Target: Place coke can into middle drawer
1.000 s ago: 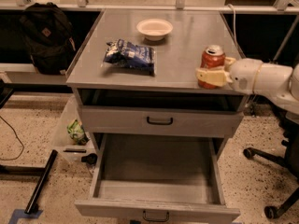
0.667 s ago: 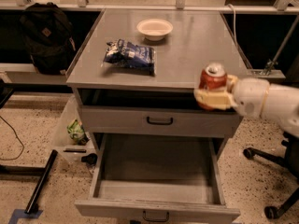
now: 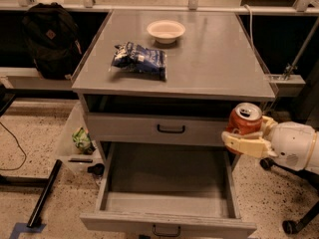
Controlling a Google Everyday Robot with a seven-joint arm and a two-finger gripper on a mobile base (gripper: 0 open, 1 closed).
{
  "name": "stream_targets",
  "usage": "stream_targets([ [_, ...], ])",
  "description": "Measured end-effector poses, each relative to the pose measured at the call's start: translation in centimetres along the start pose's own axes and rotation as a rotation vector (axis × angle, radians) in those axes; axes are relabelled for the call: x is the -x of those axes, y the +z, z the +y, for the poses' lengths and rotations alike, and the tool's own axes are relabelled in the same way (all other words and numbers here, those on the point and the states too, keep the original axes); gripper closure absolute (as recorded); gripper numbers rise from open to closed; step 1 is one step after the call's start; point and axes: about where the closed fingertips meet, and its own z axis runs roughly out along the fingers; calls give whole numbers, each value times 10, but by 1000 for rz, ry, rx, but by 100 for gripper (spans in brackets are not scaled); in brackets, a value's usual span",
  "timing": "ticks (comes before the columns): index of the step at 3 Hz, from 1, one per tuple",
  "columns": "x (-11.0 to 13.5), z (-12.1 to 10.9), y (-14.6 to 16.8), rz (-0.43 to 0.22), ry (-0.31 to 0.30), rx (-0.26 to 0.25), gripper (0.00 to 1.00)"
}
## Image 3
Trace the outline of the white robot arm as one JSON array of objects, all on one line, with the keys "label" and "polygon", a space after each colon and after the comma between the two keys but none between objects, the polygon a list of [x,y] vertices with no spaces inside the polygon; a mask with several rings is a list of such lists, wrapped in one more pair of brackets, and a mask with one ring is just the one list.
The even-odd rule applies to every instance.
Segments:
[{"label": "white robot arm", "polygon": [[263,117],[259,131],[247,134],[224,131],[221,138],[232,153],[270,158],[295,171],[319,173],[319,131],[310,125]]}]

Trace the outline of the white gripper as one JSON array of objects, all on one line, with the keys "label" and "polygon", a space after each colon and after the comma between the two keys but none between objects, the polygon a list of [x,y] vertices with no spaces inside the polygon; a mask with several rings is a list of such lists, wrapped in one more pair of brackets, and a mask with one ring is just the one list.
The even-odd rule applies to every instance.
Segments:
[{"label": "white gripper", "polygon": [[234,154],[274,157],[277,164],[296,171],[315,170],[315,129],[312,126],[294,121],[278,123],[263,116],[260,130],[262,133],[246,135],[224,131],[221,138]]}]

